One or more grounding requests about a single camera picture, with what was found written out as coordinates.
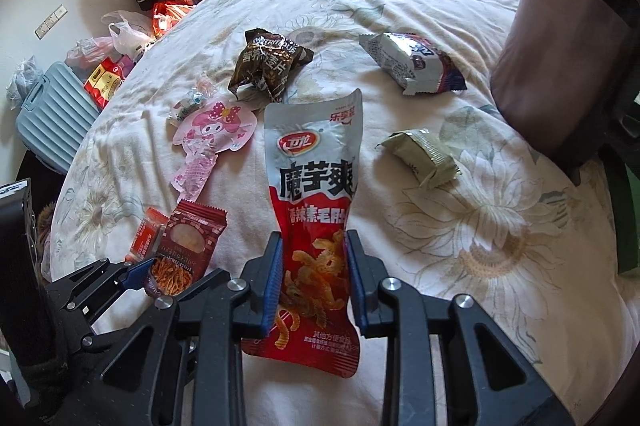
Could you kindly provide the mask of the olive green snack packet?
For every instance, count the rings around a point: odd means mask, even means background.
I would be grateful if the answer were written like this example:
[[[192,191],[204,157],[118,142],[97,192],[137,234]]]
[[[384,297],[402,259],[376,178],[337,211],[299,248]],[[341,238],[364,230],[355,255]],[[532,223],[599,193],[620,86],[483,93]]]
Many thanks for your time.
[[[450,149],[427,129],[397,131],[378,145],[408,166],[424,189],[442,186],[460,175]]]

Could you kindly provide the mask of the dark red noodle snack packet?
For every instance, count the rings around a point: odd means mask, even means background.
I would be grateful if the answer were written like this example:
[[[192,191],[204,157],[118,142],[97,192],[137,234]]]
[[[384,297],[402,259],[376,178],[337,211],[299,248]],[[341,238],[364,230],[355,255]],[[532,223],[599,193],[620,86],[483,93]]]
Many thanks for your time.
[[[179,201],[163,230],[143,287],[152,298],[177,296],[205,274],[227,212],[193,201]]]

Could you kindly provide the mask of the light blue suitcase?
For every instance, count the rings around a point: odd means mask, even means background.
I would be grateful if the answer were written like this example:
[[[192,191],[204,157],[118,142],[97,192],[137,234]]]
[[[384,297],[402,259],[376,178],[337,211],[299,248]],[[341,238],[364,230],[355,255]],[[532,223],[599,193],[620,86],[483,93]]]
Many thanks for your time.
[[[26,149],[66,175],[82,140],[99,116],[84,84],[64,63],[53,63],[37,80],[16,117]]]

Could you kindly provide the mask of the orange red plastic bag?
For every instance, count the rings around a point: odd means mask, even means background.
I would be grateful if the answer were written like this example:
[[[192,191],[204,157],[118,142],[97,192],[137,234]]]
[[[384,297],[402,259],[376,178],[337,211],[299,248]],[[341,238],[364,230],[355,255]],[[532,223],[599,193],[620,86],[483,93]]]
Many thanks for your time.
[[[192,5],[176,2],[156,2],[152,8],[152,30],[154,37],[160,39],[167,34],[193,10]]]

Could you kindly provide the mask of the red white konjac snack bag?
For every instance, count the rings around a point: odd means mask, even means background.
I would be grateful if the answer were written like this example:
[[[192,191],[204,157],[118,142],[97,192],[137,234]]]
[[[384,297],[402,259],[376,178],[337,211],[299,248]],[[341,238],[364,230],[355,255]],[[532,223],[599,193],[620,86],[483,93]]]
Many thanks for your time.
[[[345,236],[362,132],[359,90],[335,100],[267,106],[266,172],[281,233],[282,281],[270,331],[243,340],[246,354],[343,378],[356,373],[360,345],[347,314]]]

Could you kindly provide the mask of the brown chocolate snack bag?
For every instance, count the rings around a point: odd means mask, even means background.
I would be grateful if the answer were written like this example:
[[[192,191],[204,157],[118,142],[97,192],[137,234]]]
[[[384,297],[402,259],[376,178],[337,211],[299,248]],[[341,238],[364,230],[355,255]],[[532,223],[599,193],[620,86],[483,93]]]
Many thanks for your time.
[[[294,68],[314,59],[310,48],[262,28],[246,30],[245,42],[228,84],[236,98],[241,86],[252,86],[271,102],[280,102]]]

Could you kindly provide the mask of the white blue snack bag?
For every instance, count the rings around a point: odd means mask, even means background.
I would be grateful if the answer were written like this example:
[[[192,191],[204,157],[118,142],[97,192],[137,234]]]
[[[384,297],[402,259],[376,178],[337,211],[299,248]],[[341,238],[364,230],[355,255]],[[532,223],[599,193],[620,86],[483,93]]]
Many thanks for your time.
[[[417,34],[360,34],[359,44],[396,81],[404,95],[466,89],[463,74],[451,57]]]

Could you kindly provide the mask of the black silver trash bin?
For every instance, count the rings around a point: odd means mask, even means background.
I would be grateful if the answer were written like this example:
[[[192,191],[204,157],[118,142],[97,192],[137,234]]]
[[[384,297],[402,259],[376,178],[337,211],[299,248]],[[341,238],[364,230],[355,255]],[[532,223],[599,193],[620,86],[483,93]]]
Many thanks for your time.
[[[639,155],[639,0],[521,0],[490,78],[498,111],[568,177]]]

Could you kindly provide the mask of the pink plastic bag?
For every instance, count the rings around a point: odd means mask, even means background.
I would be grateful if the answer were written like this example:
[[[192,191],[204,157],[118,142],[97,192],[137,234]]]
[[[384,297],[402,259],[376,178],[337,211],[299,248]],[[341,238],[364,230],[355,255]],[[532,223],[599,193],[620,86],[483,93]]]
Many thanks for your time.
[[[66,53],[65,64],[71,68],[89,69],[102,63],[114,51],[110,36],[81,39]]]

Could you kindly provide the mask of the red yellow snack bag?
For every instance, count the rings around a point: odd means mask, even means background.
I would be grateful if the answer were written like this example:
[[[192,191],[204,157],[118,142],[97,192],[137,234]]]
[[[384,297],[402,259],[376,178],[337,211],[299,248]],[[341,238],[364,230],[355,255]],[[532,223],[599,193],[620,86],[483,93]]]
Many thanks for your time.
[[[102,111],[124,80],[122,68],[107,57],[90,74],[84,83],[84,89]]]

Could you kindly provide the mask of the pink My Melody packet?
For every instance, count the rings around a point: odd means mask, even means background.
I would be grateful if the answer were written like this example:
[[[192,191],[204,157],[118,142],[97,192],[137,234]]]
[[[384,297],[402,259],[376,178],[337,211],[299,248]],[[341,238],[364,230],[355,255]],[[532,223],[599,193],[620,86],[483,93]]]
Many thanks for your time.
[[[186,116],[172,139],[186,154],[171,180],[178,201],[197,201],[212,175],[218,156],[237,152],[250,141],[257,117],[244,103],[213,97]]]

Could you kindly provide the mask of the small red snack packet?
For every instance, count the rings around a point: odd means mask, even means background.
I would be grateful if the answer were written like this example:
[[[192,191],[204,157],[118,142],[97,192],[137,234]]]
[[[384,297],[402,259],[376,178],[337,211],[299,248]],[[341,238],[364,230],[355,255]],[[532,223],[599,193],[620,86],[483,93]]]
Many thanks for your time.
[[[168,220],[168,216],[156,208],[146,209],[125,260],[130,263],[138,263],[152,257],[157,250],[157,244],[162,238]]]

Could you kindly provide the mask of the wall power strip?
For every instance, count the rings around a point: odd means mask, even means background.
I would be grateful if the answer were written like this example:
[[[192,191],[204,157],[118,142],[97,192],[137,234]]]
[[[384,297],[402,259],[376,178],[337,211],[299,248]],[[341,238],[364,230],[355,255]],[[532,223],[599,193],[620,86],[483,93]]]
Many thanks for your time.
[[[46,37],[46,34],[67,14],[67,8],[60,5],[54,10],[35,30],[35,35],[39,40]]]

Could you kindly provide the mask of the white plastic bag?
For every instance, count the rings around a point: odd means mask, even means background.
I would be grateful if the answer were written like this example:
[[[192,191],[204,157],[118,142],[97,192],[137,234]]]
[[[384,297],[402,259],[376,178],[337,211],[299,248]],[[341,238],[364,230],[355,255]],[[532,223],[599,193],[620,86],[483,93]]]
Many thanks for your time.
[[[117,53],[137,62],[154,44],[152,20],[137,12],[112,11],[101,17],[101,22],[111,35]]]

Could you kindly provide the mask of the clear cartoon candy packet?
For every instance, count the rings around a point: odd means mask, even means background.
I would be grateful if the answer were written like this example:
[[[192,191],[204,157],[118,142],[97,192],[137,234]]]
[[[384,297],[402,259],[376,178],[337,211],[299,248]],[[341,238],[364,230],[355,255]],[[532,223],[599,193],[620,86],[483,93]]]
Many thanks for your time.
[[[180,100],[171,107],[167,116],[168,123],[178,128],[186,117],[201,109],[216,90],[215,83],[208,77],[202,76],[195,83],[195,86],[180,97]]]

